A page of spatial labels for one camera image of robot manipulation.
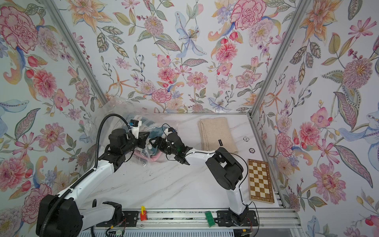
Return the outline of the clear plastic vacuum bag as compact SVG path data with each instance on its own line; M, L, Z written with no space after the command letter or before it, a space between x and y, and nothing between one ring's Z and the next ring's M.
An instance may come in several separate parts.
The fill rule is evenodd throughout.
M122 98L113 98L102 108L100 108L89 121L84 123L84 132L89 141L96 143L97 135L100 133L99 138L99 153L104 152L105 147L109 144L109 135L111 132L118 128L123 128L129 131L126 122L131 119L141 120L142 117L150 119L154 122L168 125L164 120L164 116L148 112L142 107L132 105L131 102Z

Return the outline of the beige knitted blanket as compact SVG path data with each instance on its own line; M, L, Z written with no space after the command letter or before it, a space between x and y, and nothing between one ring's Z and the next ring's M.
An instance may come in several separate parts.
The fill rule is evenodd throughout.
M214 151L222 147L228 152L238 152L228 120L225 117L201 119L198 122L198 128L202 150Z

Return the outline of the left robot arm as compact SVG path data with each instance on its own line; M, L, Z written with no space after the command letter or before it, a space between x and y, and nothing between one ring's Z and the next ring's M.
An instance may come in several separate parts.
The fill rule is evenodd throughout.
M137 148L144 149L149 132L127 132L115 129L109 135L109 145L97 164L80 179L56 195L45 196L39 205L36 234L39 237L77 237L80 232L106 222L114 225L125 217L122 205L105 201L82 210L87 197L126 161L126 155Z

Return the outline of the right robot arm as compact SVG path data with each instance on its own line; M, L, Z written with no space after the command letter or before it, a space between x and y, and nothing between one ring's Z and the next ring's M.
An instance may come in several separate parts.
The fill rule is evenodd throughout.
M223 147L215 151L201 151L186 146L176 132L165 138L152 138L149 142L164 154L173 155L175 161L183 165L207 166L216 182L227 192L230 219L237 225L242 224L249 212L240 190L244 169L231 153Z

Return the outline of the teal cloud pattern blanket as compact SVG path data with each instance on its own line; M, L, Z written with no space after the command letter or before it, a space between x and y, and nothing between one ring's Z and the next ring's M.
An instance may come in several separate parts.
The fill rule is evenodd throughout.
M141 150L142 156L145 158L152 158L153 156L157 156L160 153L160 150L157 148L154 148L150 144L150 139L153 139L155 137L165 137L165 132L167 132L169 126L168 125L163 125L158 122L154 122L150 119L142 117L142 125L140 128L140 132L149 132L150 135L146 141L146 148Z

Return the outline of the pink folded blanket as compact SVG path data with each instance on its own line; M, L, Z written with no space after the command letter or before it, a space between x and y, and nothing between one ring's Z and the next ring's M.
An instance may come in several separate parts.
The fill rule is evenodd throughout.
M162 155L161 151L158 151L154 154L150 150L136 151L133 156L140 160L144 164L156 162Z

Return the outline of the red yellow clamp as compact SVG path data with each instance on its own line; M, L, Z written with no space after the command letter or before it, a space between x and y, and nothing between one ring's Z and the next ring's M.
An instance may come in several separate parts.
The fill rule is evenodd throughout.
M141 221L147 220L147 211L146 211L146 208L144 206L141 206L140 220Z

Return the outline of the green block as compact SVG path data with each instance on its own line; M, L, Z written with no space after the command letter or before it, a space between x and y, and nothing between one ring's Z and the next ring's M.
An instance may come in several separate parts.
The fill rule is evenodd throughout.
M211 227L216 226L216 222L215 222L215 219L213 218L212 212L206 211L206 212L204 212L204 214L205 214L205 218L206 218L208 227L211 228Z

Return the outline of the wooden chessboard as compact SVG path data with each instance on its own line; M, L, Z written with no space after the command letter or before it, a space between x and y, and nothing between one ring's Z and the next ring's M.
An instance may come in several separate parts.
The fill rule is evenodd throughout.
M269 164L264 161L249 159L248 167L250 199L270 204L275 203Z

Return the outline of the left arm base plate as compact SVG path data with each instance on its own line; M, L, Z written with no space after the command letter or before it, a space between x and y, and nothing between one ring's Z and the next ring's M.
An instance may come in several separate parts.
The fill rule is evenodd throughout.
M136 227L137 221L139 220L139 211L123 211L123 215L120 218L113 218L109 221L101 222L96 225L96 227L111 227L111 226L122 226L122 227Z

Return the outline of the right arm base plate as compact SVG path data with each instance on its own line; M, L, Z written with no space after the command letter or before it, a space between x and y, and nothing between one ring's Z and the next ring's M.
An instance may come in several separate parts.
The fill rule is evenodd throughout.
M231 210L218 210L217 224L219 227L257 227L258 217L253 210L244 211L242 214L237 215Z

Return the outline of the aluminium front rail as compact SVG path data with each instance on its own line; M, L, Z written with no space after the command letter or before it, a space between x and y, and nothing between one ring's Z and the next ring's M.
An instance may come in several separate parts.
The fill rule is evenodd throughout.
M217 209L148 209L147 220L137 218L135 227L128 230L148 229L209 229L205 212L210 211L217 218ZM286 208L252 208L256 212L260 229L300 229L298 214Z

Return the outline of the left aluminium corner post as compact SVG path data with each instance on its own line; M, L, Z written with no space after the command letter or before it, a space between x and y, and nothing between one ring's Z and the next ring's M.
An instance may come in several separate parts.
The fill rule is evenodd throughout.
M89 80L91 87L93 88L95 94L97 95L100 101L100 104L104 106L108 102L108 99L106 98L104 92L102 91L98 83L98 80L96 76L93 74L93 71L91 70L87 60L84 58L79 45L76 43L72 35L72 32L68 28L62 14L57 8L57 5L54 3L54 1L50 1L50 0L47 0L47 1L42 0L41 2L42 2L42 5L45 7L46 11L49 13L53 22L57 25L57 28L62 35L62 38L65 40L65 42L68 44L69 48L71 49L73 56L75 60L77 61L77 64L80 66L80 68L83 70L84 74L86 75L86 78Z

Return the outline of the aluminium corner post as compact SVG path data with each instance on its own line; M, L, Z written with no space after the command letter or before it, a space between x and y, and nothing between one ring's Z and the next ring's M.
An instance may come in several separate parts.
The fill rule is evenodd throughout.
M285 54L289 48L289 45L290 45L290 43L291 43L291 41L292 41L292 39L296 33L298 26L300 25L300 21L302 20L302 18L304 17L304 15L306 13L306 10L307 10L307 7L309 6L309 4L310 3L308 1L299 1L299 4L294 11L294 16L292 17L290 24L289 24L289 27L287 29L286 36L282 40L282 43L281 43L280 47L278 48L278 52L275 55L275 57L273 58L272 66L267 73L267 76L264 80L262 87L260 88L260 91L258 93L258 97L255 101L255 104L250 111L249 115L250 115L251 119L259 112L259 107L260 107L260 105L261 105L261 103L265 97L266 91L268 90L268 87L269 87L276 71L278 70L279 66L281 65L281 62L282 62L282 60L283 60L283 58L284 58L284 56L285 56Z
M50 1L50 0L47 0L47 1L42 0L41 2L42 2L42 5L45 7L46 11L49 13L53 22L57 25L57 28L62 35L62 38L65 40L65 42L68 44L69 48L71 49L73 56L75 60L77 61L77 64L80 66L80 68L83 70L84 74L86 75L86 78L89 80L91 87L93 88L95 94L97 95L100 101L100 104L104 106L108 102L108 99L106 98L104 92L102 91L98 83L98 80L96 76L93 74L93 71L91 70L87 60L84 58L79 45L76 43L72 35L72 32L68 28L62 14L57 8L57 5L54 3L54 1Z

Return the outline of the right aluminium corner post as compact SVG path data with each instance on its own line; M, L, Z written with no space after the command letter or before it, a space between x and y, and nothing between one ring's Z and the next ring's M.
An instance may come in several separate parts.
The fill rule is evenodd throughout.
M307 7L309 6L309 4L310 3L308 1L299 1L299 4L294 11L294 16L292 17L290 24L289 24L289 27L287 29L286 36L282 40L282 43L281 43L280 47L278 48L278 52L275 55L275 57L273 58L272 66L267 73L267 76L264 80L262 87L260 88L260 91L258 93L258 97L255 101L255 104L250 111L249 115L250 115L251 119L259 112L259 107L260 107L260 105L261 105L261 103L265 97L266 91L268 90L268 87L269 87L276 71L278 70L279 66L281 65L281 62L282 62L282 60L283 60L283 58L284 58L284 56L285 56L285 54L289 48L289 45L290 45L290 43L291 43L291 41L292 41L292 39L296 33L298 26L300 25L300 21L302 20L302 18L304 17L304 15L306 13L306 10L307 10Z

